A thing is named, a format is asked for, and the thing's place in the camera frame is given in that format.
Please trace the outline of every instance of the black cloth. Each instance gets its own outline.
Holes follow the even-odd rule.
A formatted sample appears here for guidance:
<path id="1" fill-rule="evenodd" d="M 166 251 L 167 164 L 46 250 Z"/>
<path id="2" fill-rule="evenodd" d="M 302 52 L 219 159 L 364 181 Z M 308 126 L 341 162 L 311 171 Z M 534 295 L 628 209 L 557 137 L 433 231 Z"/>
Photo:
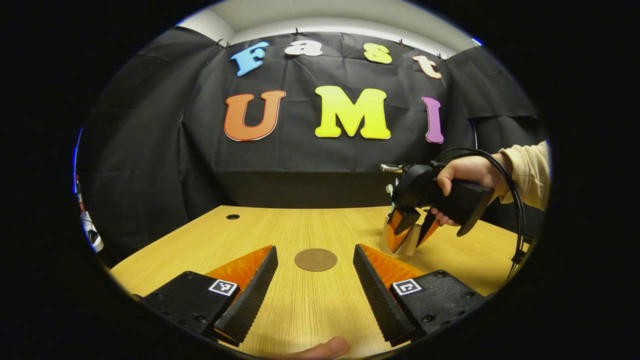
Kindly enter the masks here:
<path id="1" fill-rule="evenodd" d="M 320 56 L 289 56 L 297 40 L 322 43 Z M 263 64 L 243 76 L 231 56 L 267 41 Z M 392 63 L 369 61 L 365 43 L 384 45 Z M 412 57 L 426 55 L 442 79 Z M 320 138 L 322 100 L 333 85 L 352 102 L 386 93 L 388 140 Z M 245 124 L 262 120 L 261 93 L 283 90 L 276 128 L 248 142 L 224 131 L 232 95 L 252 94 Z M 426 141 L 422 97 L 440 102 L 443 143 Z M 396 174 L 381 163 L 426 163 L 452 147 L 495 152 L 545 138 L 545 125 L 508 71 L 482 47 L 448 60 L 395 42 L 345 33 L 283 34 L 224 49 L 184 28 L 155 39 L 116 74 L 79 142 L 77 173 L 87 210 L 115 262 L 223 205 L 345 208 L 390 205 Z M 513 207 L 492 204 L 483 220 L 515 230 Z M 529 221 L 532 228 L 539 226 Z"/>

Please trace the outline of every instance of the human hand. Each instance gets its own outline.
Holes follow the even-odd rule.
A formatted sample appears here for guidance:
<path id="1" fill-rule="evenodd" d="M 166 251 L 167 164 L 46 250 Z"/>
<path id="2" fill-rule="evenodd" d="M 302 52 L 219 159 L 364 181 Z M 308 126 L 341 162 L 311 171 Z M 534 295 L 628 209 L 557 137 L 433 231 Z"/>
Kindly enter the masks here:
<path id="1" fill-rule="evenodd" d="M 351 350 L 351 345 L 342 336 L 334 336 L 323 344 L 318 344 L 300 352 L 277 357 L 277 360 L 333 360 Z"/>
<path id="2" fill-rule="evenodd" d="M 513 166 L 509 158 L 503 154 L 492 155 L 511 175 Z M 485 188 L 494 189 L 498 195 L 505 195 L 509 191 L 509 186 L 504 180 L 502 174 L 493 164 L 482 156 L 467 156 L 465 158 L 455 159 L 448 163 L 438 174 L 436 181 L 442 189 L 445 196 L 451 193 L 451 181 L 453 179 L 461 179 L 471 181 Z M 437 208 L 432 207 L 431 213 L 436 215 L 436 219 L 441 224 L 458 226 L 447 215 L 443 214 Z"/>

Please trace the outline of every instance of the ceiling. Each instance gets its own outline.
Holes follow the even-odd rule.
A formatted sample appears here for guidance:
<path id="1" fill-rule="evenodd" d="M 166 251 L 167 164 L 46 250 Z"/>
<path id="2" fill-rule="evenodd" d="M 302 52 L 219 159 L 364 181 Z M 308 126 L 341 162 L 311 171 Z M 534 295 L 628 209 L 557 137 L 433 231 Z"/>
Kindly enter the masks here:
<path id="1" fill-rule="evenodd" d="M 236 32 L 289 19 L 342 17 L 411 31 L 456 51 L 474 46 L 470 35 L 403 0 L 226 0 L 209 9 Z"/>

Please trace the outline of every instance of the beige sleeve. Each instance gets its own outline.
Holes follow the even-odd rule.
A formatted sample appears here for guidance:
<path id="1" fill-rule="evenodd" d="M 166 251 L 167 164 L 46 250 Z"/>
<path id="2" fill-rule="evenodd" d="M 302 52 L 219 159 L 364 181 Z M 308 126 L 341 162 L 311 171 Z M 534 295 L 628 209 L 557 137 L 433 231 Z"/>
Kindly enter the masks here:
<path id="1" fill-rule="evenodd" d="M 513 164 L 511 177 L 522 201 L 535 208 L 546 209 L 551 190 L 547 143 L 541 142 L 533 146 L 514 145 L 508 149 L 500 149 L 499 153 L 507 156 Z M 500 202 L 513 202 L 511 192 L 501 196 Z"/>

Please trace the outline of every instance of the table surface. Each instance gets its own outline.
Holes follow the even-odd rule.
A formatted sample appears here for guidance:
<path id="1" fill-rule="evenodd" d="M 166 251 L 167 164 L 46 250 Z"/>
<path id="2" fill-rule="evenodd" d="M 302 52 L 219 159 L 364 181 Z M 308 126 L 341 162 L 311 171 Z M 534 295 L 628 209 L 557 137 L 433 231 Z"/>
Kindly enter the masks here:
<path id="1" fill-rule="evenodd" d="M 249 252 L 275 245 L 278 269 L 240 351 L 272 357 L 343 336 L 351 351 L 342 358 L 378 354 L 392 347 L 382 337 L 352 260 L 358 243 L 379 248 L 389 211 L 390 206 L 220 206 L 129 256 L 111 274 L 130 293 L 145 296 L 186 270 L 206 274 Z M 229 214 L 240 217 L 228 220 Z M 482 221 L 461 238 L 457 230 L 443 226 L 413 255 L 398 258 L 425 273 L 445 270 L 482 295 L 497 291 L 509 272 L 516 234 Z M 332 251 L 338 263 L 323 272 L 298 268 L 295 255 L 313 247 Z"/>

